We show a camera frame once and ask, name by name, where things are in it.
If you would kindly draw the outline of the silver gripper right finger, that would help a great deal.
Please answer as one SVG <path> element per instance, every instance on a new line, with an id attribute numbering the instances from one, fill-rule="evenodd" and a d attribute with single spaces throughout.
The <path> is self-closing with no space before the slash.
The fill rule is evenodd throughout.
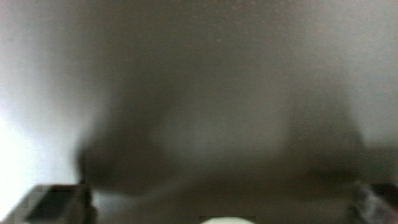
<path id="1" fill-rule="evenodd" d="M 364 224 L 398 224 L 398 184 L 363 184 L 354 194 L 354 208 Z"/>

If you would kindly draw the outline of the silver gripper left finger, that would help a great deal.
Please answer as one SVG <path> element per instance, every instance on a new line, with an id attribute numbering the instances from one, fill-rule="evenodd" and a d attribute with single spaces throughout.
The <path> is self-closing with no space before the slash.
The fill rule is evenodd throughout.
<path id="1" fill-rule="evenodd" d="M 2 224 L 96 224 L 93 192 L 84 184 L 39 184 Z"/>

